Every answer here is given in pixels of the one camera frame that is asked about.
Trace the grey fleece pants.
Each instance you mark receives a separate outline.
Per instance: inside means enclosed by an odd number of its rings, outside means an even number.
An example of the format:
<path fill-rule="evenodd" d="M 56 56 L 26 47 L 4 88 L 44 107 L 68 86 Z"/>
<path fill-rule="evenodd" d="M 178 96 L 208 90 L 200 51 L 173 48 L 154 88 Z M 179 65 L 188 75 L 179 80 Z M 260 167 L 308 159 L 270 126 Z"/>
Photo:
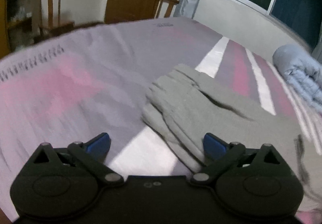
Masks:
<path fill-rule="evenodd" d="M 296 119 L 272 115 L 252 99 L 180 64 L 147 90 L 142 118 L 192 172 L 210 164 L 203 139 L 212 133 L 249 148 L 272 144 L 304 187 L 301 211 L 321 208 L 321 156 Z"/>

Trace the striped pink purple bedsheet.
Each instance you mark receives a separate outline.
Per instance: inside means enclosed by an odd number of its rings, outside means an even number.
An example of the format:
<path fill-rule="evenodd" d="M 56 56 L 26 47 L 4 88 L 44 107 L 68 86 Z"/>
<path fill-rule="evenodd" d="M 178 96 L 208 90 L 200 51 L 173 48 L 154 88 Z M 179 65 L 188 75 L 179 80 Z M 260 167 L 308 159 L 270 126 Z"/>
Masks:
<path fill-rule="evenodd" d="M 321 194 L 321 115 L 274 66 L 192 19 L 98 25 L 47 40 L 1 60 L 1 209 L 18 214 L 10 186 L 40 143 L 56 148 L 100 133 L 106 164 L 128 175 L 189 170 L 141 119 L 149 85 L 185 64 L 301 127 L 308 191 Z"/>

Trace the folded light blue duvet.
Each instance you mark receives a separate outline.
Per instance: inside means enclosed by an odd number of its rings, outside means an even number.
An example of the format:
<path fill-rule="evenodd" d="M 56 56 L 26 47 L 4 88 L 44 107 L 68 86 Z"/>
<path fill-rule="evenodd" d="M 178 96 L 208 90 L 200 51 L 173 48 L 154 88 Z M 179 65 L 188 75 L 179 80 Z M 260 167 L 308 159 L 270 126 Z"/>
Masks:
<path fill-rule="evenodd" d="M 297 45 L 280 46 L 272 60 L 283 79 L 321 113 L 321 64 Z"/>

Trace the dark wooden side cabinet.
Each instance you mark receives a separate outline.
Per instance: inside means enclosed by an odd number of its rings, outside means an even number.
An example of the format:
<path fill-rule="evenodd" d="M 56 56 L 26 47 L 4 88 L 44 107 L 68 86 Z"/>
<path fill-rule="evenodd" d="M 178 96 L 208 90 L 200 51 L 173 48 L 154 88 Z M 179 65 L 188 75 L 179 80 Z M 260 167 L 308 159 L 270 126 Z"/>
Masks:
<path fill-rule="evenodd" d="M 1 0 L 1 58 L 32 45 L 38 22 L 38 0 Z"/>

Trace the wooden chair near door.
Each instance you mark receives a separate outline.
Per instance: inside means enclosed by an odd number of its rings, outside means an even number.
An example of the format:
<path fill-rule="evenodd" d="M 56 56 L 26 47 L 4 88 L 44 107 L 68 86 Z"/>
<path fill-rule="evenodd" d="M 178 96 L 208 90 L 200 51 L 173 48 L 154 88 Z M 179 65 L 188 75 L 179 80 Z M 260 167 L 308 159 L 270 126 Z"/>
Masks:
<path fill-rule="evenodd" d="M 155 18 L 159 18 L 164 3 L 168 5 L 164 14 L 164 18 L 169 18 L 174 6 L 178 5 L 180 2 L 178 0 L 159 0 Z"/>

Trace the wooden chair at left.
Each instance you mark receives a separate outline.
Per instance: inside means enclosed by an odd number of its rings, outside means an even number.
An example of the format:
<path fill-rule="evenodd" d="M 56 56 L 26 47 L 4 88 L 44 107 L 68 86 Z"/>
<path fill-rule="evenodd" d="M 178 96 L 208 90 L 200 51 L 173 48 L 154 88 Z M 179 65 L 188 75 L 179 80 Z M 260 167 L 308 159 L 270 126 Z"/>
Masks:
<path fill-rule="evenodd" d="M 39 35 L 41 37 L 56 37 L 70 32 L 75 26 L 71 20 L 63 20 L 61 15 L 62 0 L 47 0 L 47 15 L 43 14 L 43 0 L 39 1 Z"/>

